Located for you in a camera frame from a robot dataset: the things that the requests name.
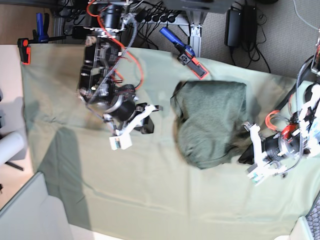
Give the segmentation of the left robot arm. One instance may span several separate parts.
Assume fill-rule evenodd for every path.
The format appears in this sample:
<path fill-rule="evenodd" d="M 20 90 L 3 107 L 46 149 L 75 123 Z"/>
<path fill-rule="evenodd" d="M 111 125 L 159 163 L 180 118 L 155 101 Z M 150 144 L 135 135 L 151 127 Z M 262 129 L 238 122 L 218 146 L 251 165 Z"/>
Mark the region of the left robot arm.
<path fill-rule="evenodd" d="M 299 99 L 299 87 L 308 75 L 320 76 L 320 44 L 301 66 L 295 85 L 275 110 L 265 117 L 266 127 L 274 135 L 263 138 L 260 126 L 244 122 L 249 132 L 251 145 L 240 156 L 239 163 L 249 164 L 248 178 L 255 184 L 270 176 L 285 178 L 296 168 L 303 157 L 320 153 L 320 81 L 317 79 L 304 91 L 304 100 Z"/>

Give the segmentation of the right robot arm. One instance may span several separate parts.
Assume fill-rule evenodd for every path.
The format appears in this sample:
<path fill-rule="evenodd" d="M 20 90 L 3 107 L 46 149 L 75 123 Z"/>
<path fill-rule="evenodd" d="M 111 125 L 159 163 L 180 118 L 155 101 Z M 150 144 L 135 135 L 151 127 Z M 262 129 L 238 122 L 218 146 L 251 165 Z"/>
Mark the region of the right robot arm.
<path fill-rule="evenodd" d="M 138 33 L 138 23 L 130 12 L 130 0 L 91 0 L 86 7 L 84 57 L 77 93 L 85 107 L 110 129 L 112 150 L 132 146 L 131 132 L 152 134 L 150 117 L 160 105 L 138 103 L 137 89 L 142 85 L 122 84 L 117 72 L 121 60 L 134 57 L 129 49 Z"/>

